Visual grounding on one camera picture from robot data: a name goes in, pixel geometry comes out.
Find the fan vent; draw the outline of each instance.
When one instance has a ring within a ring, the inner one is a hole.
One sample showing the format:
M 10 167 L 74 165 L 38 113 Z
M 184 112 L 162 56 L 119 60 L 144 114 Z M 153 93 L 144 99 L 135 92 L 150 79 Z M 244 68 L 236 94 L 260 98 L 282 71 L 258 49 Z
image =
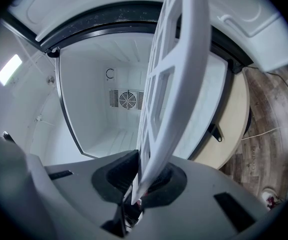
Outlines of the fan vent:
M 131 109 L 136 104 L 136 98 L 128 91 L 120 95 L 119 102 L 124 108 Z
M 109 105 L 118 108 L 118 90 L 109 90 Z
M 142 105 L 143 105 L 143 98 L 144 98 L 144 93 L 143 92 L 138 92 L 138 98 L 137 98 L 137 109 L 141 110 Z

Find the white cable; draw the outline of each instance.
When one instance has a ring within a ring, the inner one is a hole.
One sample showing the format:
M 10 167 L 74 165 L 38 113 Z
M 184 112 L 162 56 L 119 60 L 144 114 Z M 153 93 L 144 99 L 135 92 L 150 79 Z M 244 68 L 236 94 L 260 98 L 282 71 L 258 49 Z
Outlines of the white cable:
M 268 130 L 268 131 L 266 131 L 266 132 L 263 132 L 263 133 L 261 133 L 261 134 L 257 134 L 257 135 L 251 136 L 251 137 L 242 138 L 241 140 L 244 141 L 244 140 L 247 140 L 247 139 L 250 139 L 250 138 L 258 137 L 258 136 L 261 136 L 261 135 L 270 133 L 270 132 L 272 132 L 272 131 L 274 131 L 274 130 L 277 130 L 277 129 L 280 129 L 280 128 L 288 128 L 288 126 L 276 127 L 276 128 L 271 129 L 271 130 Z
M 48 125 L 53 126 L 53 127 L 55 126 L 54 124 L 52 124 L 52 123 L 50 123 L 50 122 L 44 121 L 44 120 L 42 119 L 42 115 L 41 115 L 41 114 L 40 114 L 39 116 L 37 116 L 36 121 L 42 122 L 42 123 L 45 123 L 45 124 L 48 124 Z

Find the white shoe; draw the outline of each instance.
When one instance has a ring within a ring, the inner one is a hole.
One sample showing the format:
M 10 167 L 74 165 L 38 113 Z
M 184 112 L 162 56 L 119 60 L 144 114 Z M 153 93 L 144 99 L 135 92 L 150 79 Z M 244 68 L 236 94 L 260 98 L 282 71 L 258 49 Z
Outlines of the white shoe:
M 269 210 L 273 209 L 277 204 L 280 204 L 282 202 L 282 200 L 277 196 L 275 191 L 268 187 L 263 189 L 261 197 Z

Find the wooden floor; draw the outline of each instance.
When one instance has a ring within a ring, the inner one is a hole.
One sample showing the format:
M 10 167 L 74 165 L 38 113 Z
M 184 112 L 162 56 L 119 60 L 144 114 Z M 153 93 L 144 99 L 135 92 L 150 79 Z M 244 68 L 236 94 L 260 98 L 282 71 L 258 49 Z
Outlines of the wooden floor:
M 288 126 L 288 88 L 274 75 L 245 68 L 252 120 L 245 137 Z M 288 84 L 288 66 L 275 70 Z M 260 197 L 270 187 L 285 198 L 288 191 L 288 128 L 242 140 L 235 155 L 220 169 Z

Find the ceiling light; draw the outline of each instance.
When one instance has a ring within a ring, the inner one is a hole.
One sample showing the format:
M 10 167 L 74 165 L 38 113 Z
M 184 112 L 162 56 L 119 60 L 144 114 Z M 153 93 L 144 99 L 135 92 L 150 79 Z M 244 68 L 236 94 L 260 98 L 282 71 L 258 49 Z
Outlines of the ceiling light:
M 16 54 L 14 55 L 7 64 L 0 71 L 0 82 L 5 86 L 8 82 L 9 78 L 13 75 L 16 69 L 21 65 L 22 60 Z

